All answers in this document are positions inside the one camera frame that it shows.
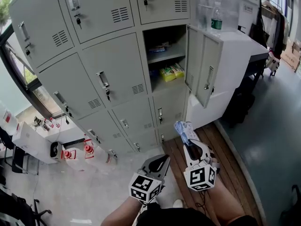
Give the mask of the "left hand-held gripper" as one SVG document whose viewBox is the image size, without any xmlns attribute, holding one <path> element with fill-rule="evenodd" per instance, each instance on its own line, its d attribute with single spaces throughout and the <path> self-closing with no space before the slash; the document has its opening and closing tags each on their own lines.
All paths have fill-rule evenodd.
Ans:
<svg viewBox="0 0 301 226">
<path fill-rule="evenodd" d="M 133 174 L 128 185 L 129 196 L 142 204 L 153 201 L 164 188 L 164 177 L 170 164 L 170 156 L 161 154 L 147 159 L 142 168 Z"/>
</svg>

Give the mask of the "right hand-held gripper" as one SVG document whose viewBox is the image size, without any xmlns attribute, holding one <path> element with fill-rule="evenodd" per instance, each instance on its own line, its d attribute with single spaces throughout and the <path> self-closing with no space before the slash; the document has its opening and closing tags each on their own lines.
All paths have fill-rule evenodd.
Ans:
<svg viewBox="0 0 301 226">
<path fill-rule="evenodd" d="M 192 147 L 187 144 L 183 145 L 187 164 L 183 173 L 186 184 L 188 188 L 197 192 L 213 188 L 216 176 L 220 171 L 220 164 L 206 144 L 195 139 L 192 139 L 191 143 Z M 195 158 L 192 148 L 199 160 Z"/>
</svg>

